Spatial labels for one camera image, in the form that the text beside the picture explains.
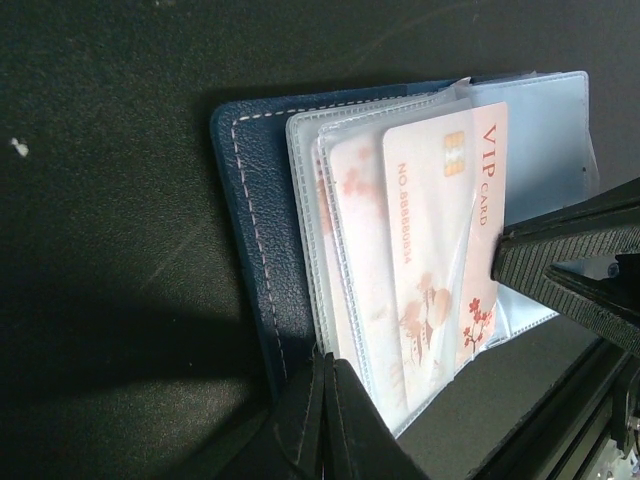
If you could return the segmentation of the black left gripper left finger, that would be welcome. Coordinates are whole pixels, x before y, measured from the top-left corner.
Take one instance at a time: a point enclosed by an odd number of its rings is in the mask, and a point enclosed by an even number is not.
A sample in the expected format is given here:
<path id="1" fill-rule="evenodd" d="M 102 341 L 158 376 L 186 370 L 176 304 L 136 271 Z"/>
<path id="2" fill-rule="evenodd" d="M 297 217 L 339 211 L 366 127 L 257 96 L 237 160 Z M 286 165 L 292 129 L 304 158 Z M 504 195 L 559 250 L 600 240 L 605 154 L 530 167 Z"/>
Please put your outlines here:
<path id="1" fill-rule="evenodd" d="M 181 479 L 321 479 L 325 358 L 306 362 L 251 439 L 225 465 L 200 454 Z"/>

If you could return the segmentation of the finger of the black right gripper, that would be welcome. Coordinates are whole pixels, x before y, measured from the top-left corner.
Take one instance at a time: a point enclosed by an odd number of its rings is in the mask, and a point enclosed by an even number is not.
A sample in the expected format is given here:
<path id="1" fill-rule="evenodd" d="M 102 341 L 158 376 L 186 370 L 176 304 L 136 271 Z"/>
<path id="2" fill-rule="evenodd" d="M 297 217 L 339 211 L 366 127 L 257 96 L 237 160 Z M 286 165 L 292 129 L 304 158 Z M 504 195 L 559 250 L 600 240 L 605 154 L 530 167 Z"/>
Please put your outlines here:
<path id="1" fill-rule="evenodd" d="M 596 280 L 560 266 L 610 256 L 619 267 L 613 278 Z M 637 356 L 639 180 L 507 227 L 491 278 Z"/>

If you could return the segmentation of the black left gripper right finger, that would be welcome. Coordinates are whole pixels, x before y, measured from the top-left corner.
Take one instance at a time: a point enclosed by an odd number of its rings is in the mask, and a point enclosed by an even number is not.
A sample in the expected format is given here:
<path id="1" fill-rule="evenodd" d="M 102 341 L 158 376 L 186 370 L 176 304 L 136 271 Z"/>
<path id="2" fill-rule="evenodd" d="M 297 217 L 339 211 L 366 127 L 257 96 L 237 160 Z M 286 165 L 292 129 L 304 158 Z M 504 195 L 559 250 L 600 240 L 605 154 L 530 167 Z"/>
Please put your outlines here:
<path id="1" fill-rule="evenodd" d="M 324 358 L 324 477 L 425 479 L 386 426 L 351 364 Z"/>

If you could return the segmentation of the white pink VIP card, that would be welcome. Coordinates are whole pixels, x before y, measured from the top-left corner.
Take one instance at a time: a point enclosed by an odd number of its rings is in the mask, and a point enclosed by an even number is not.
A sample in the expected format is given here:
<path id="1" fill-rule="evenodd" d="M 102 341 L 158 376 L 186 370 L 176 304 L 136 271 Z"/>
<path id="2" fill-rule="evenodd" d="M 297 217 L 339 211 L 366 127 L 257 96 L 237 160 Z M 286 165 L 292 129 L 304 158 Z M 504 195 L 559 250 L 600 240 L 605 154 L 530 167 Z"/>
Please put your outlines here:
<path id="1" fill-rule="evenodd" d="M 472 107 L 383 136 L 407 404 L 418 410 L 496 329 L 490 278 L 505 204 L 508 107 Z"/>

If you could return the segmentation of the navy blue card holder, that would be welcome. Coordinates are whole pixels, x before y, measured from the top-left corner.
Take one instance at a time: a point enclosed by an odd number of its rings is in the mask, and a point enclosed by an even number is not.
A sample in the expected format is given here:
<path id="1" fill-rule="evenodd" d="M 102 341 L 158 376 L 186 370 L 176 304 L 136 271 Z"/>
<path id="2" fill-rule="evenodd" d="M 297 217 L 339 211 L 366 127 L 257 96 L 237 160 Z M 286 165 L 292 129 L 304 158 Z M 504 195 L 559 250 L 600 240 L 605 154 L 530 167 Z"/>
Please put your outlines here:
<path id="1" fill-rule="evenodd" d="M 496 329 L 436 395 L 410 411 L 405 390 L 393 256 L 392 293 L 400 358 L 388 376 L 370 376 L 357 358 L 347 318 L 327 177 L 318 139 L 326 131 L 371 133 L 472 107 L 508 107 L 504 222 L 577 204 L 597 187 L 589 132 L 589 77 L 531 72 L 393 84 L 227 103 L 211 137 L 268 372 L 283 389 L 313 351 L 348 361 L 386 426 L 401 434 L 480 353 L 547 321 L 552 311 L 497 285 Z"/>

